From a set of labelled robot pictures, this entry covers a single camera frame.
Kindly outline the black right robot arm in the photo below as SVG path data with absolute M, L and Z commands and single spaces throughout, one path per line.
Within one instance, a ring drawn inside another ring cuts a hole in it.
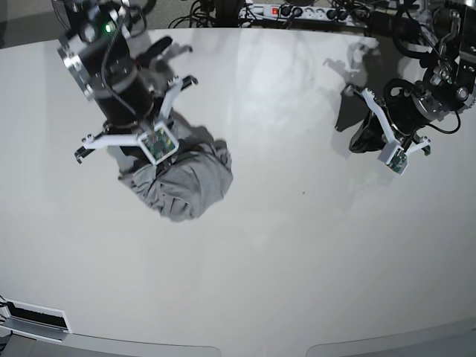
M 68 19 L 58 54 L 107 127 L 131 129 L 151 117 L 155 100 L 141 78 L 172 40 L 166 36 L 132 54 L 129 42 L 145 34 L 155 1 L 63 1 Z

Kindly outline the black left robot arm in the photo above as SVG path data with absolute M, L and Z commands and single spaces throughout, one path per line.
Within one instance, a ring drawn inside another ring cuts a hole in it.
M 475 104 L 475 2 L 444 1 L 429 29 L 409 13 L 412 5 L 399 4 L 390 34 L 400 54 L 418 60 L 424 76 L 414 83 L 393 78 L 385 84 L 377 102 L 384 118 L 369 111 L 351 138 L 350 152 L 380 151 L 391 142 L 389 135 L 407 152 L 419 130 L 448 114 L 459 117 Z

